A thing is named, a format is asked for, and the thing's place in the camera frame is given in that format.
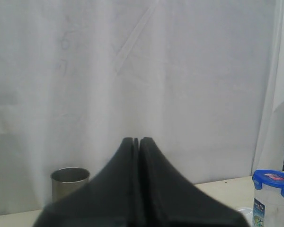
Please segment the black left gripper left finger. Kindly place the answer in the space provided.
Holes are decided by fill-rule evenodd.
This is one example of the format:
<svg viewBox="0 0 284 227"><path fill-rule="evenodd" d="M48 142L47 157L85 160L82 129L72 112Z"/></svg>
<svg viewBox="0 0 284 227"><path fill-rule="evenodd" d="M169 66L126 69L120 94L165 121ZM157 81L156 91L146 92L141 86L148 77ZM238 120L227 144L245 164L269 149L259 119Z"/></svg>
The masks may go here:
<svg viewBox="0 0 284 227"><path fill-rule="evenodd" d="M142 226L138 139L124 138L111 160L92 180L46 206L34 226Z"/></svg>

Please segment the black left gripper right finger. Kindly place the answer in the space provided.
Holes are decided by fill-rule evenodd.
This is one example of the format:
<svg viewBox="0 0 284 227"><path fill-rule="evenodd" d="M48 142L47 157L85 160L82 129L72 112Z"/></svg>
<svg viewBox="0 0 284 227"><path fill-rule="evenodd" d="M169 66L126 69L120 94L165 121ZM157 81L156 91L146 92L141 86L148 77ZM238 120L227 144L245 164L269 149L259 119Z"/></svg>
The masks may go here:
<svg viewBox="0 0 284 227"><path fill-rule="evenodd" d="M163 155L154 139L139 148L139 181L148 227L247 227L242 214L189 182Z"/></svg>

